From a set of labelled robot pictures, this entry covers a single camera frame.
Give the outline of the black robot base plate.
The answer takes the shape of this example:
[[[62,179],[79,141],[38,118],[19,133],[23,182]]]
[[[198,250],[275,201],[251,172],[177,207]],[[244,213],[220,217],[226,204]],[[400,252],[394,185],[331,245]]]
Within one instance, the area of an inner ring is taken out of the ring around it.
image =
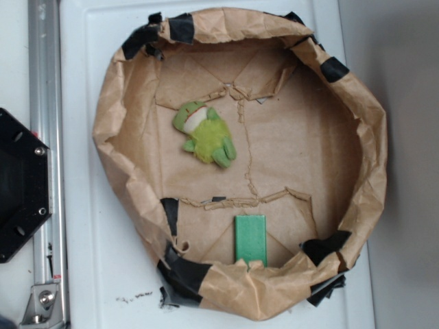
[[[1,263],[50,217],[49,148],[1,109]]]

